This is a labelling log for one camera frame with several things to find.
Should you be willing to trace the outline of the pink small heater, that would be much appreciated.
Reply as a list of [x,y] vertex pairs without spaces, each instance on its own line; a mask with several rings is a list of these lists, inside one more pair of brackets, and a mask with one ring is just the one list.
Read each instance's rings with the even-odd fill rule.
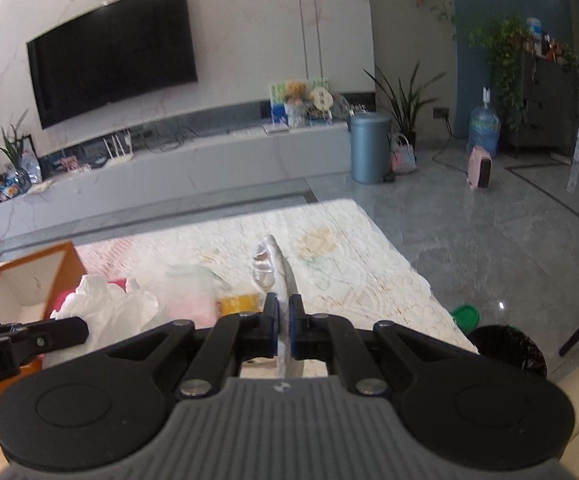
[[491,172],[490,154],[482,146],[475,146],[469,155],[467,165],[467,182],[471,189],[489,188]]

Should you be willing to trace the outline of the white marble tv console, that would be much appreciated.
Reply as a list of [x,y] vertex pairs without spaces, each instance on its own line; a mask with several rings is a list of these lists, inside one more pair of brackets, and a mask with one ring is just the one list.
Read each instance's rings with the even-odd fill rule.
[[176,150],[140,153],[1,203],[0,242],[167,200],[337,174],[350,164],[350,133],[343,122],[271,136],[256,128],[196,138]]

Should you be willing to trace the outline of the round paper fan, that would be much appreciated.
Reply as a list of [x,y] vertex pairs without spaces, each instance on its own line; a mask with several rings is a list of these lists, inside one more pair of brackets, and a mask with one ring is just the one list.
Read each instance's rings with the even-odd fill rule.
[[309,94],[309,100],[316,110],[323,113],[329,112],[334,104],[333,96],[324,87],[314,87]]

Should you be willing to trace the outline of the pink marshmallow bag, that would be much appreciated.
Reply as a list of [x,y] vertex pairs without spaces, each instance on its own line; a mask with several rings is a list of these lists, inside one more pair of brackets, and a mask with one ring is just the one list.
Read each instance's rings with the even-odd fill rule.
[[199,328],[216,323],[218,296],[232,286],[205,266],[171,264],[164,271],[160,300],[172,320],[190,320]]

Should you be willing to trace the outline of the brown teddy bear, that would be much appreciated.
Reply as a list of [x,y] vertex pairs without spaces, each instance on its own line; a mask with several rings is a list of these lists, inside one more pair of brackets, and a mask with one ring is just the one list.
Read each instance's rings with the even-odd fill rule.
[[284,102],[286,105],[303,105],[307,86],[301,81],[289,81],[285,86]]

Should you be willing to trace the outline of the clear plastic bag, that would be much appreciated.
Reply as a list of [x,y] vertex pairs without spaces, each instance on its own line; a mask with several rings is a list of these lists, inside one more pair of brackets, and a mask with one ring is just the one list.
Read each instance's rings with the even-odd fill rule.
[[298,286],[289,261],[280,250],[273,235],[259,240],[252,257],[254,286],[265,295],[276,296],[280,306],[280,333],[278,333],[277,375],[283,378],[303,376],[303,362],[291,356],[291,320],[289,299],[296,295]]

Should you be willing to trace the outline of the trailing green pothos plant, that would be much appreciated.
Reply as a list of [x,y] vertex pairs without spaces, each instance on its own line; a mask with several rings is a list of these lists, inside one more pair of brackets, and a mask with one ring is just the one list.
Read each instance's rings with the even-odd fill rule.
[[496,18],[468,35],[471,47],[479,46],[487,51],[493,104],[510,132],[516,131],[521,122],[523,98],[519,85],[528,40],[529,28],[517,15]]

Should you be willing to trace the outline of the yellow snack packet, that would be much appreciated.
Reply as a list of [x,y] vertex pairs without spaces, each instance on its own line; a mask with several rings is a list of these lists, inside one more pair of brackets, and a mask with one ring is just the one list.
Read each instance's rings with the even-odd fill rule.
[[216,300],[216,304],[221,316],[259,312],[260,296],[258,294],[224,296]]

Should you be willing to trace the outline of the white plastic bag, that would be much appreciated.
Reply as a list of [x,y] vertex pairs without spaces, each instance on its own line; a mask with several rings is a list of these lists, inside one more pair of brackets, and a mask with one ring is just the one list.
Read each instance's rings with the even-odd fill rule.
[[81,278],[76,290],[50,315],[55,320],[73,316],[88,324],[88,339],[76,347],[47,353],[43,358],[44,370],[170,321],[167,309],[137,280],[131,278],[126,288],[122,288],[108,283],[103,276],[90,274]]

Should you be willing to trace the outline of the orange cardboard box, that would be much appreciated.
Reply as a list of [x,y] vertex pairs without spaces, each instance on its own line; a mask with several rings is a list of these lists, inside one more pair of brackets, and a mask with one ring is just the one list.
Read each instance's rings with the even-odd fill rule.
[[[49,320],[59,301],[76,289],[84,274],[84,265],[69,242],[0,264],[0,323]],[[0,344],[12,343],[2,338]],[[26,344],[16,344],[14,349],[18,356],[34,354],[39,359],[50,353],[39,354]],[[0,395],[19,377],[29,374],[0,382]]]

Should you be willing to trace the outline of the green plant in vase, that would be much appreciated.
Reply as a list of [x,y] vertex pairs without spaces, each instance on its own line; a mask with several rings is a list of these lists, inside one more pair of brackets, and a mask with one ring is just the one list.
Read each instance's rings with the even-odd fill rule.
[[4,153],[12,165],[12,174],[7,178],[8,186],[16,185],[17,195],[26,194],[31,188],[29,173],[24,169],[21,157],[24,154],[26,144],[33,148],[32,137],[29,133],[21,133],[20,127],[27,117],[29,110],[24,110],[14,124],[8,128],[1,128],[2,142],[0,152]]

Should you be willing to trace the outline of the black round fan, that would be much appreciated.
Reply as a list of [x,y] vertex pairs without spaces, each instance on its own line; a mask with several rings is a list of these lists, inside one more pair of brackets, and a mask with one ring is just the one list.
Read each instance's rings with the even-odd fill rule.
[[532,377],[547,378],[547,361],[535,342],[510,325],[488,325],[472,330],[467,339],[482,356],[522,370]]

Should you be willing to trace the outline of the pink woven basket bag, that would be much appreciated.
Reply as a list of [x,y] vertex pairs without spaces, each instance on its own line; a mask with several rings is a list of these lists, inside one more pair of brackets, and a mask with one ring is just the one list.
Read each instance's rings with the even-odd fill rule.
[[395,137],[390,165],[395,174],[411,174],[416,170],[414,148],[402,133]]

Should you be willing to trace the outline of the white lace tablecloth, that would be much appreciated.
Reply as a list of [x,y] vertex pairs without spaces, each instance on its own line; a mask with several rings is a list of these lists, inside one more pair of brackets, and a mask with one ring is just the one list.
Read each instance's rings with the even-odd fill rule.
[[234,289],[254,289],[254,256],[268,235],[293,270],[309,313],[330,313],[368,330],[391,320],[468,351],[453,322],[407,258],[353,200],[242,214],[76,248],[85,269],[150,287],[168,264],[203,266]]

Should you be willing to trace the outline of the blue water jug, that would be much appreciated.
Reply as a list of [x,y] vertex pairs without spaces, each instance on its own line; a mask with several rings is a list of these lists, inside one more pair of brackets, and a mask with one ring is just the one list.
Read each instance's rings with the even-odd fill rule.
[[491,106],[491,91],[483,87],[483,102],[469,115],[467,151],[479,146],[491,157],[497,156],[501,120]]

